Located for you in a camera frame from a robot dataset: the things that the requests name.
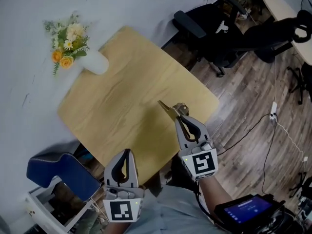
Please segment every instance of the forearm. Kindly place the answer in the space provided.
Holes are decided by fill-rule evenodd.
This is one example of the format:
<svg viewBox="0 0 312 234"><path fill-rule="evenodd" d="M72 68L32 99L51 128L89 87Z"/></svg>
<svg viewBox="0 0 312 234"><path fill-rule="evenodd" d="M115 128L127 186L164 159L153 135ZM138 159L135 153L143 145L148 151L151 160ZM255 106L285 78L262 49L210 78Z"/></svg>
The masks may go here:
<svg viewBox="0 0 312 234"><path fill-rule="evenodd" d="M109 223L105 228L105 234L123 234L130 223Z"/></svg>
<svg viewBox="0 0 312 234"><path fill-rule="evenodd" d="M216 205L232 201L231 196L223 189L214 176L202 178L199 185L210 214L214 215Z"/></svg>

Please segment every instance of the blue cushion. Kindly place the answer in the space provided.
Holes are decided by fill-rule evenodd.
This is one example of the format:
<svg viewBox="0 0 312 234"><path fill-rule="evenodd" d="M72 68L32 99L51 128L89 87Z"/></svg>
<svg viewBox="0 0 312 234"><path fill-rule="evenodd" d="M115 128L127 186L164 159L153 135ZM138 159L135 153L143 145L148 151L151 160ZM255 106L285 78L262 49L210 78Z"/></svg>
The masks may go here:
<svg viewBox="0 0 312 234"><path fill-rule="evenodd" d="M101 187L101 183L71 153L50 153L28 161L27 177L39 186L48 188L55 176L59 176L83 201Z"/></svg>

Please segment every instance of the flower arrangement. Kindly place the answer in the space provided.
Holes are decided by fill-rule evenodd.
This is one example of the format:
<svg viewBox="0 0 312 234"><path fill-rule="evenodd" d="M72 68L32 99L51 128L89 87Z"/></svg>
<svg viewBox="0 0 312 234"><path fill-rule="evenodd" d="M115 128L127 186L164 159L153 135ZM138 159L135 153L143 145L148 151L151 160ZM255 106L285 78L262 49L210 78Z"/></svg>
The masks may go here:
<svg viewBox="0 0 312 234"><path fill-rule="evenodd" d="M86 56L89 49L89 37L85 35L87 27L78 22L78 15L71 15L67 21L44 21L44 28L52 36L53 75L59 67L69 69L76 58Z"/></svg>

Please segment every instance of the wooden floor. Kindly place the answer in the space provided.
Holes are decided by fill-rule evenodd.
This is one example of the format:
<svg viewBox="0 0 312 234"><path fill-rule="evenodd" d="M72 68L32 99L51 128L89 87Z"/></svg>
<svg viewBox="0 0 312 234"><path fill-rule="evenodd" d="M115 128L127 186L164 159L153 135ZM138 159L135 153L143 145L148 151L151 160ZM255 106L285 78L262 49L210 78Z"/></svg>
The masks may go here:
<svg viewBox="0 0 312 234"><path fill-rule="evenodd" d="M239 23L242 31L254 25L251 20ZM191 73L220 100L217 112L206 122L220 152L236 143L263 115L271 111L275 92L274 63L264 63L250 52L235 68L225 69L223 78L217 78L213 64L205 59L196 62L185 44L171 42L164 50L188 69L193 66ZM299 92L288 93L295 79L286 68L301 67L303 63L299 55L293 55L295 53L292 48L276 57L278 122L288 130L304 155L310 156L312 104L306 91L303 105L297 103ZM267 116L243 141L219 157L216 177L233 198L249 193L262 194L263 164L273 130L274 122ZM286 200L286 206L292 211L296 211L298 199L290 200L288 189L298 182L299 172L307 171L311 176L312 156L306 163L301 160L302 154L278 126L266 162L264 191L273 194L277 200Z"/></svg>

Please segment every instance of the touchscreen display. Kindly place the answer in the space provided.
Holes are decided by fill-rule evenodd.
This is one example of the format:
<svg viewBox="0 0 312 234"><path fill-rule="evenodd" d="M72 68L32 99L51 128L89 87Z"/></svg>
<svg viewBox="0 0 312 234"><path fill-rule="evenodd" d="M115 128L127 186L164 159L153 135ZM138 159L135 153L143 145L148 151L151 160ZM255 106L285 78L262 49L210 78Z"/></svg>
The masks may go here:
<svg viewBox="0 0 312 234"><path fill-rule="evenodd" d="M265 201L258 196L246 200L238 205L225 208L225 212L230 215L238 224L242 224L258 214L264 212L272 206L271 203Z"/></svg>

